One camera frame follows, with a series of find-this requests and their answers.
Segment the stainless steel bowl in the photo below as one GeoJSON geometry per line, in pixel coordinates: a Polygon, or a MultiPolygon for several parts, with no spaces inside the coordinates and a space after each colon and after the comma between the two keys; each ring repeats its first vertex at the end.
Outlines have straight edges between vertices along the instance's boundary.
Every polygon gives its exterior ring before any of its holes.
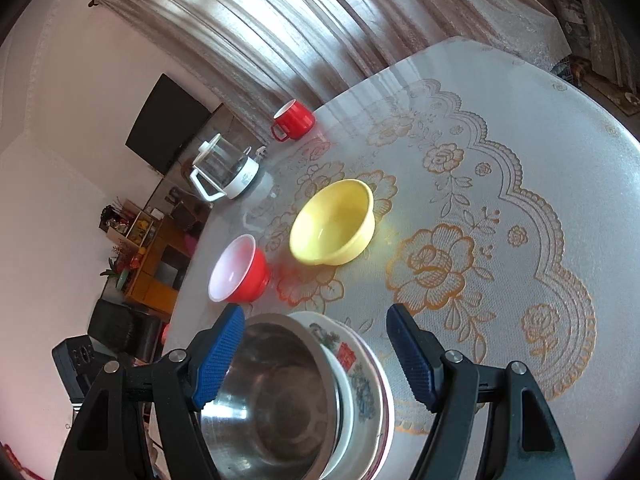
{"type": "Polygon", "coordinates": [[[221,478],[319,479],[341,428],[340,394],[321,344],[290,316],[250,318],[200,426],[221,478]]]}

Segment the white plate red stamp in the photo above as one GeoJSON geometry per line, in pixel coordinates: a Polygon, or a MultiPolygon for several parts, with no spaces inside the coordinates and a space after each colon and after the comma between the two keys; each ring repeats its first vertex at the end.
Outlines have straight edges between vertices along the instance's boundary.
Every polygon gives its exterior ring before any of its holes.
{"type": "Polygon", "coordinates": [[[393,442],[393,400],[381,364],[356,330],[317,312],[293,312],[340,364],[338,383],[345,388],[346,420],[325,479],[378,478],[393,442]]]}

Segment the yellow plastic bowl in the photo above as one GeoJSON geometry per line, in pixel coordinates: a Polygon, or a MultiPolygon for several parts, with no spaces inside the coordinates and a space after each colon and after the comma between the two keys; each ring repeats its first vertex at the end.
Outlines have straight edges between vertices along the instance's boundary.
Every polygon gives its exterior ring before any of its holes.
{"type": "Polygon", "coordinates": [[[371,189],[357,179],[336,181],[297,214],[288,246],[305,266],[342,266],[370,244],[375,230],[371,189]]]}

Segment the purple floral rimmed plate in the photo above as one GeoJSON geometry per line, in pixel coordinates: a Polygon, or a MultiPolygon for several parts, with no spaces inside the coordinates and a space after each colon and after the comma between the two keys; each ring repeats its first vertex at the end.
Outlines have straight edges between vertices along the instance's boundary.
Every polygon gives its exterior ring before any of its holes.
{"type": "Polygon", "coordinates": [[[358,428],[352,435],[352,443],[358,448],[358,460],[352,472],[356,479],[376,479],[392,447],[394,399],[380,360],[360,335],[354,330],[350,332],[361,354],[349,372],[355,389],[358,428]]]}

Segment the red bowl white inside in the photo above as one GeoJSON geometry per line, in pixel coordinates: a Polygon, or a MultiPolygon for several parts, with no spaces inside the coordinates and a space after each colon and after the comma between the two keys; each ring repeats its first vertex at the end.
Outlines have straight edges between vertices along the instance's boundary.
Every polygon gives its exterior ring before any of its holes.
{"type": "Polygon", "coordinates": [[[242,234],[216,262],[208,282],[208,298],[213,302],[253,302],[262,296],[269,280],[268,262],[255,237],[242,234]]]}

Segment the wooden shelf cabinet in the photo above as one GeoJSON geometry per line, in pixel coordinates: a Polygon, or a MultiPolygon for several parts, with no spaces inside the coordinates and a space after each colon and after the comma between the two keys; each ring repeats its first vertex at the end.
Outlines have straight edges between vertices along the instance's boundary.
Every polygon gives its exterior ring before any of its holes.
{"type": "Polygon", "coordinates": [[[192,252],[188,233],[171,216],[149,214],[130,200],[103,211],[114,258],[104,275],[124,304],[171,315],[192,252]]]}

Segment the lace floral tablecloth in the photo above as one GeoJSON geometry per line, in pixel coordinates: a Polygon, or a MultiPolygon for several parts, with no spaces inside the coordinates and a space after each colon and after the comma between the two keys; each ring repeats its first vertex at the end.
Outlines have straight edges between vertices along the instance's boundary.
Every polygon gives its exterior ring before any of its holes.
{"type": "Polygon", "coordinates": [[[523,362],[578,478],[620,466],[639,427],[639,144],[605,108],[513,55],[451,39],[322,106],[311,133],[270,148],[264,171],[210,215],[169,348],[213,324],[210,272],[247,233],[271,268],[247,314],[326,315],[380,360],[395,426],[377,479],[409,473],[433,421],[386,335],[395,302],[475,363],[523,362]],[[304,266],[291,226],[343,179],[373,192],[371,243],[344,266],[304,266]]]}

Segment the glass electric kettle white base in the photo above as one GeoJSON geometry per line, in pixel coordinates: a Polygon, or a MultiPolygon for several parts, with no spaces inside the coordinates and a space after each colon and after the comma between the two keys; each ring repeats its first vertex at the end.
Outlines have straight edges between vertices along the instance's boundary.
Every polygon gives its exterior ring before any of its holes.
{"type": "Polygon", "coordinates": [[[215,203],[240,196],[252,184],[258,170],[256,160],[216,133],[198,148],[189,179],[203,200],[215,203]]]}

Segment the red mug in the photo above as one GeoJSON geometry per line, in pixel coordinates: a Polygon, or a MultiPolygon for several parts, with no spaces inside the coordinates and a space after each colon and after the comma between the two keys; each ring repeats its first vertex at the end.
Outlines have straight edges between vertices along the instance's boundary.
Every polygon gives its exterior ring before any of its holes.
{"type": "Polygon", "coordinates": [[[271,133],[279,141],[297,141],[316,124],[314,113],[301,102],[291,100],[273,115],[271,133]]]}

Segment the beige lace curtain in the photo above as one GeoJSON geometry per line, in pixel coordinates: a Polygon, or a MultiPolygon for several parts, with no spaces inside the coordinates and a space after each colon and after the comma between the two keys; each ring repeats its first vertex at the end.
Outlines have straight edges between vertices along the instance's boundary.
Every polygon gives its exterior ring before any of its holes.
{"type": "Polygon", "coordinates": [[[550,70],[570,47],[538,0],[93,0],[216,93],[256,136],[451,37],[550,70]]]}

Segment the black wall television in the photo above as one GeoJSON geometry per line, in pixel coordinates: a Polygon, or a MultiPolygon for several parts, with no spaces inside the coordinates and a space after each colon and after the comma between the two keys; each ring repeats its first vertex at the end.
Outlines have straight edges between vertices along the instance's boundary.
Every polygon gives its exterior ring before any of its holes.
{"type": "Polygon", "coordinates": [[[164,176],[211,114],[163,74],[146,98],[125,145],[164,176]]]}

